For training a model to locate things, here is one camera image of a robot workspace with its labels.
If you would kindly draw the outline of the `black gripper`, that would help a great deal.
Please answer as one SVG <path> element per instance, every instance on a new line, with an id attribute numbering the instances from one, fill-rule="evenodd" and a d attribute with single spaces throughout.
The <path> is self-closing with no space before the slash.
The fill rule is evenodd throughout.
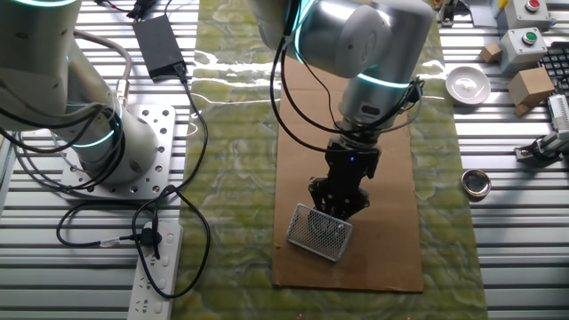
<path id="1" fill-rule="evenodd" d="M 329 166 L 326 177 L 314 177 L 309 183 L 313 208 L 341 220 L 348 220 L 370 205 L 369 193 L 359 188 L 363 177 L 375 175 L 381 150 L 379 148 L 354 149 L 330 140 L 325 152 Z M 334 204 L 333 191 L 356 191 Z"/>

